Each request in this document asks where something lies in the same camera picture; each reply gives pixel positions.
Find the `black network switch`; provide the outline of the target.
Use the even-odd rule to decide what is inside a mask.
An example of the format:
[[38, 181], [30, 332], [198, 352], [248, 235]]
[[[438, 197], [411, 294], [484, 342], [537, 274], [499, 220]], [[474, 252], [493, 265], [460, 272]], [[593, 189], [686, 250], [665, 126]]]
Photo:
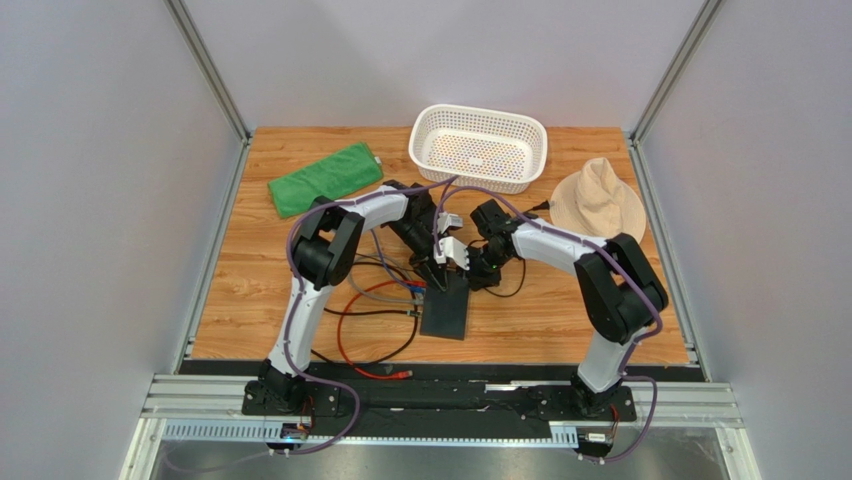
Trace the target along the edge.
[[448, 275], [445, 290], [427, 287], [423, 299], [420, 334], [462, 341], [467, 333], [470, 288], [466, 278]]

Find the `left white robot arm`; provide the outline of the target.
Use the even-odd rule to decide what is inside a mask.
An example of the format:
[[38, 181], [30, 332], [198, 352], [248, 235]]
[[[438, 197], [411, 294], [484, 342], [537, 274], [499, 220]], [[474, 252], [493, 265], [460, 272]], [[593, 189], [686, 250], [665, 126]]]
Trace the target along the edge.
[[407, 186], [387, 181], [376, 190], [333, 201], [320, 196], [288, 236], [293, 273], [291, 299], [278, 340], [262, 364], [259, 386], [291, 405], [305, 395], [303, 373], [325, 305], [349, 275], [363, 234], [388, 227], [411, 251], [409, 265], [428, 287], [448, 287], [446, 268], [434, 258], [432, 219], [435, 184]]

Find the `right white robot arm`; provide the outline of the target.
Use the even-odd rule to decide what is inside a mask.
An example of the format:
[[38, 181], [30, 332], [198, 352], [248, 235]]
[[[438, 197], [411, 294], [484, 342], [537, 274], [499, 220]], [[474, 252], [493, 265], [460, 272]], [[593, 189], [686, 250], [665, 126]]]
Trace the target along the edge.
[[621, 383], [637, 344], [662, 329], [669, 305], [663, 282], [638, 241], [626, 233], [584, 236], [540, 218], [510, 216], [496, 201], [471, 218], [483, 243], [468, 250], [466, 277], [472, 290], [497, 286], [512, 259], [538, 261], [573, 275], [595, 333], [572, 380], [580, 391], [601, 395]]

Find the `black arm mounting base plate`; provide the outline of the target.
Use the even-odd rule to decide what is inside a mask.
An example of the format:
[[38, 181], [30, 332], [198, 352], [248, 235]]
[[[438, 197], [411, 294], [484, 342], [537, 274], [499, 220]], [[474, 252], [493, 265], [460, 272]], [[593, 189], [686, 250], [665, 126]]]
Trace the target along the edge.
[[244, 387], [247, 416], [291, 416], [316, 436], [544, 439], [550, 423], [636, 420], [631, 390], [618, 384], [601, 395], [580, 391], [573, 365], [388, 364], [402, 380], [367, 378], [351, 367], [314, 362], [305, 395], [279, 402], [257, 383]]

